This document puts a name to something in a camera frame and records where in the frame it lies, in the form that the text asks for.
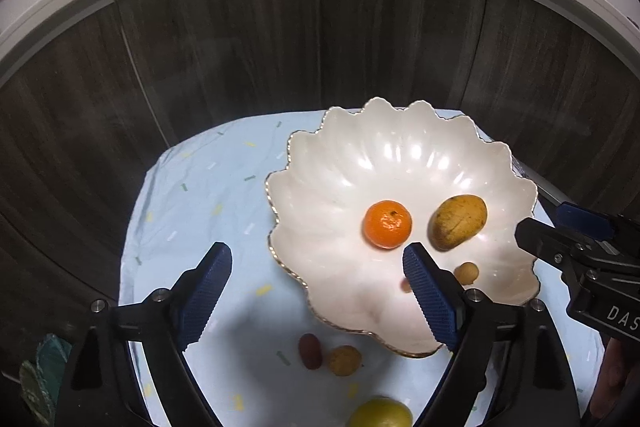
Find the brown longan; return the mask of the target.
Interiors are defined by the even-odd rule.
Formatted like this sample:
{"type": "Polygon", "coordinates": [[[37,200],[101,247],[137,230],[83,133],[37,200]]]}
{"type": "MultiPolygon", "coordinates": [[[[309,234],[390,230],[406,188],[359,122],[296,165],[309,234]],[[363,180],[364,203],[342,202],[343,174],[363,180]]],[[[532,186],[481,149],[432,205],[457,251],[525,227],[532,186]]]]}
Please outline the brown longan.
{"type": "Polygon", "coordinates": [[[454,269],[454,277],[462,286],[473,284],[480,276],[480,269],[473,262],[463,262],[454,269]]]}
{"type": "Polygon", "coordinates": [[[360,369],[362,355],[352,346],[336,347],[329,353],[328,367],[330,372],[338,377],[347,377],[360,369]]]}

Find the yellow mango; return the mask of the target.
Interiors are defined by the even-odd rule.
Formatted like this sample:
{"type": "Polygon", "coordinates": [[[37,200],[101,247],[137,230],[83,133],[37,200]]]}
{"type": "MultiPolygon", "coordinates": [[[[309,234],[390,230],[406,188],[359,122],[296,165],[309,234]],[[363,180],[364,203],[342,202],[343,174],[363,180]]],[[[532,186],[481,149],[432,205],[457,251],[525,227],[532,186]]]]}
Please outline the yellow mango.
{"type": "Polygon", "coordinates": [[[452,196],[432,214],[428,238],[438,251],[450,251],[480,233],[487,219],[487,206],[480,196],[452,196]]]}

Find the green round apple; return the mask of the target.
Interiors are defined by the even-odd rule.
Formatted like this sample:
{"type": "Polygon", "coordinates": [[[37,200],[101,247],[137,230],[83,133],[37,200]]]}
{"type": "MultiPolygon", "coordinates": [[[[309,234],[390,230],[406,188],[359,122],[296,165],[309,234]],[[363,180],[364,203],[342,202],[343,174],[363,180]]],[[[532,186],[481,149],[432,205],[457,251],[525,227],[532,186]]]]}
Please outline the green round apple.
{"type": "Polygon", "coordinates": [[[347,427],[411,427],[412,414],[405,404],[388,398],[362,403],[349,416],[347,427]]]}

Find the orange tangerine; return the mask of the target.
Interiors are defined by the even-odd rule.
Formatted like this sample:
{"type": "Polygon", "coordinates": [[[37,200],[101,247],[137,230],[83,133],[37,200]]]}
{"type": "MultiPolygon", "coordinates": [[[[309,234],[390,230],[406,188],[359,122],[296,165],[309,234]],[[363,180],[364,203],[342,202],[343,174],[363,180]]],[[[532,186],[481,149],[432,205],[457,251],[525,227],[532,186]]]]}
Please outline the orange tangerine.
{"type": "Polygon", "coordinates": [[[390,251],[401,246],[410,236],[412,217],[400,202],[381,200],[367,210],[361,231],[370,244],[390,251]]]}

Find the light blue patterned tablecloth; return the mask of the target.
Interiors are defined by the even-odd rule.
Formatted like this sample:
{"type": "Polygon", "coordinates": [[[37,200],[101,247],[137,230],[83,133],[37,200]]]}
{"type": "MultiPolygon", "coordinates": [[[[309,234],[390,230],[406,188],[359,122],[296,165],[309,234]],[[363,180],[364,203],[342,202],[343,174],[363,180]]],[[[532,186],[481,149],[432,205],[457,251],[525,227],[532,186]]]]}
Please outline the light blue patterned tablecloth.
{"type": "Polygon", "coordinates": [[[343,426],[376,397],[419,415],[450,359],[446,350],[405,358],[369,336],[321,323],[303,287],[273,259],[266,178],[285,165],[290,134],[317,129],[320,120],[317,112],[243,118],[171,147],[146,174],[129,221],[120,265],[124,305],[174,285],[213,244],[231,248],[230,280],[200,340],[186,349],[201,391],[227,426],[343,426]],[[298,354],[307,333],[321,343],[315,371],[298,354]],[[347,377],[328,367],[340,346],[362,355],[347,377]]]}

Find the white scalloped ceramic bowl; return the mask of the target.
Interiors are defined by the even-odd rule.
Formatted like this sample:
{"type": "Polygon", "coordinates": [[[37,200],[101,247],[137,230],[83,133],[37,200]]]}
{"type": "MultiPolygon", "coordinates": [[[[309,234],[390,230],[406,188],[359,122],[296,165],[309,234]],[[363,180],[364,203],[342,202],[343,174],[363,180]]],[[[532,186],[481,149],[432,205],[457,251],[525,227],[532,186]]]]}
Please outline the white scalloped ceramic bowl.
{"type": "Polygon", "coordinates": [[[514,239],[533,216],[537,187],[515,171],[510,148],[483,138],[468,116],[384,98],[330,108],[316,130],[290,134],[266,194],[270,253],[303,286],[310,311],[398,355],[424,358],[439,347],[402,269],[411,243],[497,303],[538,294],[534,259],[514,239]]]}

